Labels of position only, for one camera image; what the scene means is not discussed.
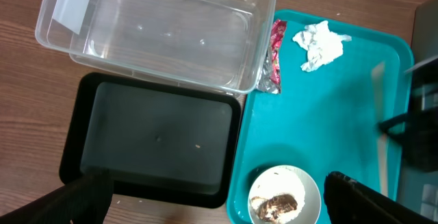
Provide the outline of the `wooden chopstick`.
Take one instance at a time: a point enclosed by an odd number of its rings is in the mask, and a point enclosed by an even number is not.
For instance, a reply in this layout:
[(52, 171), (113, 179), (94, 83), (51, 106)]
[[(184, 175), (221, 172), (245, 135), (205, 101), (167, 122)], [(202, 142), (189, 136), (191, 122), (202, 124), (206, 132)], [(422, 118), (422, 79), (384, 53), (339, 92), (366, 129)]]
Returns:
[[(374, 107), (376, 112), (377, 125), (384, 120), (385, 116), (385, 96), (384, 96), (384, 79), (385, 63), (377, 64), (371, 72)], [(380, 183), (380, 192), (384, 196), (388, 196), (388, 175), (387, 175), (387, 136), (377, 128), (379, 135), (376, 142), (378, 156), (378, 174)]]

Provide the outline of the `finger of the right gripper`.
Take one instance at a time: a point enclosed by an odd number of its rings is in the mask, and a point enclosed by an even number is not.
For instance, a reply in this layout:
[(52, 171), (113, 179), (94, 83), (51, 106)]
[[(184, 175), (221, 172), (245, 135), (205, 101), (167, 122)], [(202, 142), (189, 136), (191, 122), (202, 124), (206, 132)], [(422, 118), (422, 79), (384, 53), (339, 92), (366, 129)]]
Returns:
[(378, 122), (378, 129), (392, 141), (399, 145), (407, 145), (408, 139), (405, 132), (398, 132), (398, 127), (404, 125), (408, 120), (408, 114), (400, 114), (391, 119)]

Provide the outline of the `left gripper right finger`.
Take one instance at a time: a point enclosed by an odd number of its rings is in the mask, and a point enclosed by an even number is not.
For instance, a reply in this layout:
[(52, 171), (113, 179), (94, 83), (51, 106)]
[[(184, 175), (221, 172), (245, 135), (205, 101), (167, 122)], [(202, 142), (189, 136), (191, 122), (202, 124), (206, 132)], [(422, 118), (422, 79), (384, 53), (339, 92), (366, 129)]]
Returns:
[(332, 224), (435, 224), (339, 171), (326, 176), (323, 197)]

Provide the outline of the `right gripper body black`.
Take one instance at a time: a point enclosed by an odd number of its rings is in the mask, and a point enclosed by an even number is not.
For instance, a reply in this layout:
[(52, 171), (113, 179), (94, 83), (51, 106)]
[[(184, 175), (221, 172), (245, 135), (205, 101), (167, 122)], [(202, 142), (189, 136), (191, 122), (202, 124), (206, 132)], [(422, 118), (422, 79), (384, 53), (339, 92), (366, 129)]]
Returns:
[(423, 172), (437, 170), (437, 60), (419, 63), (413, 82), (406, 131), (404, 160)]

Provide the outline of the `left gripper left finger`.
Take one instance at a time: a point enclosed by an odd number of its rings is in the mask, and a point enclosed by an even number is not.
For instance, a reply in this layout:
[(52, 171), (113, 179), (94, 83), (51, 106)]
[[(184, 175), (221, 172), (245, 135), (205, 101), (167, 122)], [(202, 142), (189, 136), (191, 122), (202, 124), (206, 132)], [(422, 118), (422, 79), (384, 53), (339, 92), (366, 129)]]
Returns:
[(1, 216), (1, 223), (102, 224), (114, 182), (107, 171), (87, 173), (27, 205)]

